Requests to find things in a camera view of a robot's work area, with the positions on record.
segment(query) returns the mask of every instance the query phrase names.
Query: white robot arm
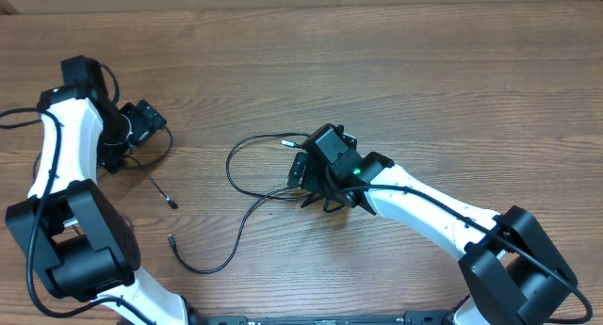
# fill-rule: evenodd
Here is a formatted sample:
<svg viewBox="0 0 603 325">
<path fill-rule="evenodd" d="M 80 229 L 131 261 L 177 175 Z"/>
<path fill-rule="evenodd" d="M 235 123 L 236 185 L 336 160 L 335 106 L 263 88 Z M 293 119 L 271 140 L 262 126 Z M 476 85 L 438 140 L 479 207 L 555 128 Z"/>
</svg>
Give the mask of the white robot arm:
<svg viewBox="0 0 603 325">
<path fill-rule="evenodd" d="M 288 185 L 314 193 L 301 207 L 322 198 L 327 213 L 340 208 L 329 209 L 330 201 L 360 206 L 408 225 L 454 257 L 471 295 L 434 323 L 543 324 L 570 292 L 584 302 L 585 318 L 592 316 L 576 290 L 576 276 L 532 214 L 514 206 L 501 215 L 459 202 L 417 181 L 386 156 L 361 157 L 356 144 L 343 126 L 331 124 L 302 145 L 284 141 L 303 149 Z M 499 261 L 505 251 L 520 254 L 506 268 Z"/>
<path fill-rule="evenodd" d="M 141 145 L 165 120 L 141 102 L 118 111 L 106 96 L 100 65 L 75 57 L 63 61 L 66 85 L 41 96 L 38 109 L 56 117 L 61 140 L 57 175 L 52 183 L 40 225 L 34 269 L 55 297 L 79 301 L 107 298 L 120 302 L 104 305 L 134 324 L 188 325 L 198 323 L 186 301 L 165 289 L 140 265 L 139 247 L 132 231 L 96 186 L 96 169 L 114 172 L 132 144 Z M 27 252 L 33 227 L 34 205 L 40 201 L 57 147 L 57 128 L 42 114 L 44 143 L 36 181 L 25 202 L 10 206 L 7 226 Z M 84 234 L 56 243 L 52 236 L 78 224 Z M 147 319 L 123 307 L 128 303 Z"/>
</svg>

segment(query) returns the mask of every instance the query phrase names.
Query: black cable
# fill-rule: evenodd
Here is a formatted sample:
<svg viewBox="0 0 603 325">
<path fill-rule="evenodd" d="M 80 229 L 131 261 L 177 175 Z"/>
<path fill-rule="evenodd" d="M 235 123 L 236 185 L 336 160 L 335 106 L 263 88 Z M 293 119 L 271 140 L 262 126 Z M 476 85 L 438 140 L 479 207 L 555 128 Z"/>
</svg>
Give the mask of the black cable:
<svg viewBox="0 0 603 325">
<path fill-rule="evenodd" d="M 246 195 L 249 195 L 249 196 L 252 196 L 252 197 L 256 197 L 256 198 L 265 197 L 266 194 L 250 192 L 248 190 L 245 190 L 245 189 L 242 189 L 242 188 L 238 187 L 235 184 L 235 182 L 233 181 L 233 177 L 230 174 L 230 162 L 233 159 L 233 156 L 235 156 L 236 150 L 242 144 L 244 144 L 245 142 L 247 142 L 249 140 L 253 140 L 253 139 L 256 139 L 256 138 L 284 138 L 284 137 L 310 137 L 310 135 L 307 134 L 307 133 L 298 133 L 298 132 L 265 134 L 265 135 L 251 136 L 251 137 L 244 138 L 237 145 L 235 145 L 235 147 L 233 147 L 233 149 L 228 154 L 228 157 L 226 158 L 226 177 L 228 178 L 228 182 L 230 183 L 230 185 L 234 189 L 236 189 L 237 191 L 239 191 L 240 193 L 243 193 L 243 194 L 246 194 Z M 271 196 L 268 196 L 267 199 L 282 200 L 282 201 L 297 201 L 297 200 L 305 199 L 307 197 L 308 197 L 308 195 L 304 195 L 304 196 L 300 196 L 300 197 L 271 197 Z"/>
<path fill-rule="evenodd" d="M 247 218 L 253 213 L 253 211 L 260 204 L 262 204 L 265 200 L 269 199 L 273 194 L 284 192 L 284 191 L 287 191 L 290 189 L 292 189 L 292 188 L 291 187 L 283 187 L 283 188 L 275 189 L 272 192 L 263 195 L 257 202 L 255 202 L 252 205 L 252 207 L 249 208 L 249 210 L 247 210 L 247 213 L 245 213 L 245 216 L 243 217 L 243 221 L 241 222 L 241 226 L 238 229 L 238 236 L 236 236 L 235 247 L 233 248 L 233 251 L 230 253 L 230 256 L 228 257 L 228 259 L 226 259 L 226 261 L 222 265 L 218 266 L 217 268 L 196 269 L 196 268 L 192 267 L 191 265 L 187 264 L 187 262 L 185 262 L 180 257 L 180 254 L 178 254 L 178 249 L 176 247 L 176 239 L 174 239 L 174 237 L 172 235 L 169 235 L 168 242 L 170 243 L 170 247 L 171 247 L 171 250 L 173 251 L 173 254 L 176 256 L 176 259 L 178 259 L 178 262 L 180 262 L 180 264 L 182 264 L 182 266 L 187 268 L 189 271 L 197 273 L 197 274 L 211 274 L 211 273 L 216 273 L 216 272 L 222 270 L 223 268 L 226 267 L 226 265 L 228 265 L 228 263 L 230 263 L 231 260 L 233 260 L 233 257 L 235 256 L 236 248 L 238 247 L 238 241 L 241 239 L 241 235 L 243 234 L 243 228 L 245 227 L 245 221 L 247 221 Z"/>
<path fill-rule="evenodd" d="M 9 109 L 9 110 L 6 110 L 6 111 L 0 113 L 0 119 L 6 117 L 8 115 L 11 115 L 11 114 L 32 113 L 32 112 L 38 112 L 38 109 L 35 107 L 13 108 L 13 109 Z M 14 128 L 19 128 L 19 127 L 29 126 L 29 125 L 32 125 L 32 124 L 38 123 L 38 122 L 41 122 L 41 120 L 36 119 L 33 121 L 29 121 L 29 122 L 19 122 L 19 123 L 14 123 L 11 125 L 0 124 L 0 129 L 14 129 Z"/>
<path fill-rule="evenodd" d="M 168 156 L 168 153 L 171 151 L 171 148 L 173 147 L 173 135 L 171 134 L 170 129 L 168 128 L 168 126 L 164 126 L 163 129 L 168 133 L 168 136 L 170 136 L 170 144 L 168 145 L 168 149 L 162 155 L 160 155 L 157 159 L 151 161 L 148 164 L 142 164 L 142 166 L 144 166 L 145 168 L 150 168 L 154 164 L 163 160 L 166 156 Z M 123 169 L 124 170 L 135 170 L 135 169 L 139 169 L 139 168 L 140 168 L 140 166 L 126 166 Z"/>
<path fill-rule="evenodd" d="M 491 230 L 488 230 L 487 228 L 479 225 L 477 222 L 473 221 L 471 218 L 465 217 L 462 214 L 456 212 L 455 210 L 448 207 L 444 203 L 438 201 L 434 197 L 432 197 L 426 193 L 423 193 L 421 191 L 418 191 L 416 189 L 410 188 L 410 187 L 398 187 L 398 186 L 392 186 L 392 185 L 365 185 L 365 186 L 358 186 L 358 187 L 345 187 L 345 188 L 339 189 L 338 191 L 343 193 L 343 192 L 353 191 L 356 189 L 362 189 L 362 190 L 364 190 L 364 189 L 392 189 L 392 190 L 402 191 L 402 192 L 406 192 L 406 193 L 411 193 L 418 197 L 421 197 L 421 198 L 425 199 L 426 201 L 433 203 L 434 205 L 440 207 L 441 209 L 448 212 L 453 217 L 466 223 L 467 225 L 483 232 L 486 236 L 494 239 L 499 244 L 503 245 L 508 252 L 516 252 L 517 254 L 519 254 L 519 256 L 528 260 L 532 265 L 534 265 L 535 267 L 540 269 L 547 276 L 555 278 L 563 286 L 565 286 L 565 288 L 567 288 L 571 293 L 573 293 L 576 297 L 578 297 L 578 299 L 582 302 L 582 305 L 584 305 L 584 308 L 586 309 L 586 314 L 583 317 L 576 318 L 576 319 L 550 318 L 547 321 L 548 323 L 583 324 L 593 318 L 593 315 L 594 315 L 593 306 L 588 301 L 588 299 L 586 299 L 586 297 L 576 287 L 573 287 L 571 284 L 569 284 L 559 274 L 557 274 L 552 269 L 546 267 L 544 264 L 542 264 L 541 262 L 536 260 L 534 257 L 529 255 L 527 252 L 525 252 L 525 251 L 521 250 L 520 248 L 518 248 L 517 246 L 515 246 L 512 242 L 508 241 L 507 239 L 503 238 L 502 236 L 497 235 L 495 232 L 492 232 Z"/>
<path fill-rule="evenodd" d="M 111 104 L 116 106 L 117 103 L 120 101 L 120 84 L 117 83 L 117 77 L 115 76 L 115 74 L 113 74 L 113 72 L 111 71 L 111 69 L 109 69 L 108 66 L 106 66 L 105 64 L 101 64 L 101 67 L 104 68 L 113 78 L 113 88 L 115 89 L 115 93 L 113 94 L 113 100 L 111 101 Z"/>
<path fill-rule="evenodd" d="M 23 112 L 38 112 L 38 110 L 36 108 L 10 109 L 8 111 L 0 113 L 0 118 L 6 117 L 9 114 L 23 113 Z M 33 279 L 33 265 L 34 265 L 34 257 L 35 257 L 35 250 L 36 250 L 35 244 L 38 239 L 38 232 L 40 229 L 43 208 L 46 203 L 46 199 L 48 198 L 48 196 L 50 194 L 53 183 L 55 182 L 55 178 L 57 176 L 58 157 L 60 154 L 60 145 L 61 145 L 61 138 L 62 138 L 61 124 L 58 121 L 57 117 L 48 111 L 41 112 L 41 114 L 45 114 L 46 116 L 51 118 L 53 120 L 53 122 L 55 123 L 55 129 L 56 129 L 56 133 L 57 133 L 57 144 L 55 146 L 55 154 L 53 156 L 52 166 L 48 172 L 48 174 L 49 174 L 48 182 L 46 183 L 46 188 L 44 189 L 42 196 L 40 197 L 40 200 L 38 202 L 38 208 L 36 210 L 36 217 L 34 218 L 34 224 L 33 224 L 33 228 L 31 231 L 31 236 L 29 238 L 29 247 L 27 250 L 27 260 L 26 260 L 26 266 L 25 266 L 25 279 L 27 282 L 27 292 L 29 293 L 29 297 L 31 298 L 34 305 L 42 313 L 44 313 L 45 315 L 47 315 L 49 317 L 59 317 L 59 318 L 73 317 L 75 315 L 79 315 L 85 311 L 88 311 L 89 309 L 91 309 L 97 305 L 100 305 L 102 303 L 116 302 L 118 305 L 123 306 L 126 309 L 128 309 L 128 311 L 130 311 L 132 314 L 134 314 L 136 317 L 138 317 L 145 324 L 154 325 L 154 323 L 151 320 L 149 320 L 139 310 L 137 310 L 134 306 L 132 306 L 132 304 L 128 303 L 127 301 L 124 301 L 121 298 L 117 298 L 117 297 L 101 298 L 96 301 L 92 301 L 82 307 L 75 309 L 75 310 L 72 310 L 70 312 L 64 312 L 64 313 L 55 312 L 55 311 L 48 309 L 41 302 L 40 297 L 38 297 L 38 294 L 36 293 L 36 287 L 34 286 L 34 279 Z M 21 123 L 17 123 L 14 125 L 0 125 L 0 128 L 13 129 L 13 128 L 18 128 L 18 127 L 28 126 L 30 124 L 37 123 L 37 122 L 40 122 L 40 121 L 21 122 Z"/>
<path fill-rule="evenodd" d="M 155 182 L 155 180 L 153 179 L 153 177 L 151 176 L 151 174 L 145 169 L 145 166 L 142 165 L 138 159 L 134 158 L 132 155 L 127 156 L 130 159 L 134 160 L 134 162 L 136 162 L 139 165 L 140 170 L 142 171 L 142 173 L 144 174 L 144 176 L 147 177 L 147 179 L 149 179 L 149 181 L 151 181 L 151 183 L 155 186 L 155 188 L 157 188 L 157 190 L 159 191 L 159 193 L 161 193 L 161 195 L 166 199 L 166 201 L 168 202 L 168 205 L 172 208 L 172 209 L 178 209 L 178 204 L 173 201 L 164 191 L 163 189 L 161 189 L 161 187 L 159 187 L 159 185 Z"/>
</svg>

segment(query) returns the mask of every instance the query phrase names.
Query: wooden table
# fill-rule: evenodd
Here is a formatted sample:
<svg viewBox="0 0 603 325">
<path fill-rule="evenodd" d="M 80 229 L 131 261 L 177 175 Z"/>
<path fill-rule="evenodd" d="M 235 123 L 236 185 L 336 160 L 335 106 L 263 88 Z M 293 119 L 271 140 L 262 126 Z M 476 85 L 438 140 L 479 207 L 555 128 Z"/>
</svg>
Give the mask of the wooden table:
<svg viewBox="0 0 603 325">
<path fill-rule="evenodd" d="M 62 83 L 59 62 L 79 54 L 112 68 L 122 103 L 146 99 L 169 122 L 175 147 L 153 177 L 180 209 L 139 171 L 99 186 L 134 223 L 144 267 L 203 314 L 399 314 L 451 308 L 467 294 L 452 258 L 360 209 L 326 215 L 319 205 L 266 203 L 224 271 L 199 276 L 178 265 L 168 233 L 199 268 L 233 247 L 254 201 L 226 181 L 237 141 L 326 122 L 344 124 L 361 154 L 386 154 L 462 201 L 531 211 L 603 312 L 601 3 L 3 16 L 0 109 L 36 104 Z M 31 185 L 42 131 L 0 136 L 5 209 Z M 150 159 L 166 143 L 159 133 L 137 154 Z M 233 175 L 257 191 L 282 187 L 294 154 L 278 139 L 255 143 L 236 155 Z M 0 247 L 0 322 L 82 323 L 32 306 L 24 256 L 4 223 Z M 44 296 L 61 311 L 75 306 Z M 582 312 L 570 298 L 558 314 Z M 117 319 L 106 308 L 82 317 Z"/>
</svg>

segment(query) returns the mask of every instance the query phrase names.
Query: cable end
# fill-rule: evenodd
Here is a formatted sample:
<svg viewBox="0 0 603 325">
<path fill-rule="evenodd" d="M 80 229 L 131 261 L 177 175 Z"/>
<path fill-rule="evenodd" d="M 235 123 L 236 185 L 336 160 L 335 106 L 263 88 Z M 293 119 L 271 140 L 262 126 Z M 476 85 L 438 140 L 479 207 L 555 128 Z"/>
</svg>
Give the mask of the cable end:
<svg viewBox="0 0 603 325">
<path fill-rule="evenodd" d="M 301 145 L 297 142 L 289 141 L 289 140 L 281 140 L 281 144 L 290 148 L 301 148 Z"/>
<path fill-rule="evenodd" d="M 178 204 L 170 199 L 170 197 L 167 197 L 166 200 L 168 201 L 168 205 L 171 207 L 171 209 L 178 209 Z"/>
<path fill-rule="evenodd" d="M 171 234 L 168 235 L 168 242 L 170 243 L 171 249 L 176 250 L 176 239 L 174 239 Z"/>
</svg>

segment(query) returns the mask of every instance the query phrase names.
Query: black joint housing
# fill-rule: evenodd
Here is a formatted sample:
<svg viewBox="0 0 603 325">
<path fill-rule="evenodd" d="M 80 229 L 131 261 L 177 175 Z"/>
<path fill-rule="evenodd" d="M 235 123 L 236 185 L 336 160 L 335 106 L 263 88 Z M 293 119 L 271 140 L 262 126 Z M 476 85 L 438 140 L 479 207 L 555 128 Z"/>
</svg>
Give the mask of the black joint housing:
<svg viewBox="0 0 603 325">
<path fill-rule="evenodd" d="M 120 113 L 132 124 L 132 135 L 129 139 L 136 146 L 142 146 L 157 130 L 162 129 L 168 123 L 145 100 L 140 100 L 135 106 L 131 103 L 125 104 L 120 109 Z"/>
<path fill-rule="evenodd" d="M 509 234 L 508 240 L 515 246 L 578 286 L 576 275 L 530 212 L 513 206 L 497 218 L 497 228 L 500 236 Z M 498 251 L 492 251 L 494 241 L 485 238 L 468 247 L 459 260 L 480 313 L 492 325 L 545 323 L 570 291 L 522 257 L 503 267 Z"/>
<path fill-rule="evenodd" d="M 37 204 L 36 198 L 7 209 L 6 224 L 27 253 Z M 133 283 L 140 267 L 139 245 L 132 230 L 90 179 L 72 182 L 50 195 L 43 208 L 34 270 L 56 298 L 95 299 L 98 293 Z M 76 218 L 83 234 L 56 242 L 64 222 Z"/>
<path fill-rule="evenodd" d="M 306 153 L 296 155 L 288 182 L 290 187 L 300 185 L 300 166 L 304 165 L 301 187 L 315 194 L 302 207 L 325 198 L 325 211 L 339 210 L 328 209 L 329 201 L 335 201 L 352 208 L 360 205 L 369 213 L 375 214 L 363 192 L 342 193 L 339 189 L 368 185 L 383 169 L 394 166 L 394 162 L 374 152 L 363 158 L 356 152 L 356 145 L 356 138 L 345 134 L 343 125 L 335 127 L 330 123 L 320 127 L 303 142 L 301 147 Z"/>
</svg>

